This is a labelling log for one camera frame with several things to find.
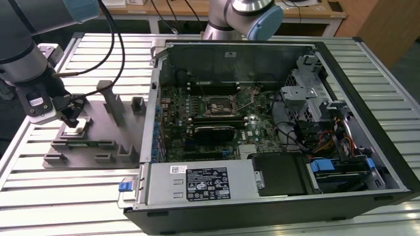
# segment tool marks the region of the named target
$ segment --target warning label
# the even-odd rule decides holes
[[[231,199],[228,170],[226,167],[187,170],[187,200]]]

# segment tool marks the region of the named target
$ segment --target white label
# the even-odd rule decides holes
[[[44,103],[44,99],[42,97],[39,97],[39,98],[36,98],[36,99],[30,101],[30,104],[31,104],[32,107],[35,107],[35,106],[38,106],[38,105],[40,105],[43,103]]]
[[[182,174],[187,172],[187,166],[171,166],[171,174]]]
[[[146,14],[146,11],[127,11],[131,14]]]
[[[236,57],[236,52],[226,52],[224,53],[226,58],[235,58]]]
[[[220,195],[220,194],[230,194],[230,190],[220,190],[220,191],[219,191],[219,195]]]

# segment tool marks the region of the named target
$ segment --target metal bracket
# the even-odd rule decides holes
[[[255,171],[254,175],[255,175],[255,182],[256,182],[258,189],[266,188],[262,171]]]
[[[152,55],[152,58],[155,58],[155,56],[167,48],[167,40],[162,40],[162,39],[158,39],[158,40],[154,40],[152,41],[152,45],[151,45],[151,55]]]

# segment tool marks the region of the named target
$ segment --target blue tab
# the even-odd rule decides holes
[[[314,172],[318,171],[334,171],[335,170],[335,166],[334,163],[330,159],[322,159],[322,160],[315,160],[311,163],[311,168]]]
[[[123,182],[119,185],[119,192],[131,192],[132,191],[132,182]]]
[[[374,163],[372,158],[367,158],[367,164],[371,170],[375,169],[375,163]]]
[[[318,165],[315,162],[311,162],[311,168],[312,168],[312,172],[320,171],[320,168],[318,168]]]

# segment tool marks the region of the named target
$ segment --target aluminum extrusion table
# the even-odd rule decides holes
[[[132,96],[139,95],[147,100],[152,73],[151,44],[154,40],[166,38],[199,39],[198,35],[124,34],[126,70],[114,88],[123,100],[131,100]],[[324,41],[388,136],[420,176],[420,106],[364,43],[352,38],[274,37],[272,40]],[[72,38],[58,70],[71,72],[90,68],[103,59],[110,44],[110,34],[87,33]],[[114,79],[122,60],[119,43],[116,47],[108,62],[98,70],[78,78],[64,79],[70,92],[90,92],[95,90],[99,80]],[[335,85],[332,88],[340,98]],[[90,99],[103,98],[96,95]],[[62,122],[55,121],[38,126],[26,120],[0,161],[0,235],[140,236],[142,230],[124,217],[116,203],[119,183],[123,178],[138,174],[136,169],[60,171],[43,168],[43,155],[48,152],[50,141],[60,125]],[[351,220],[186,235],[272,236],[298,235],[302,232],[315,236],[419,235],[419,200],[384,206]],[[124,195],[124,201],[134,201],[134,193]]]

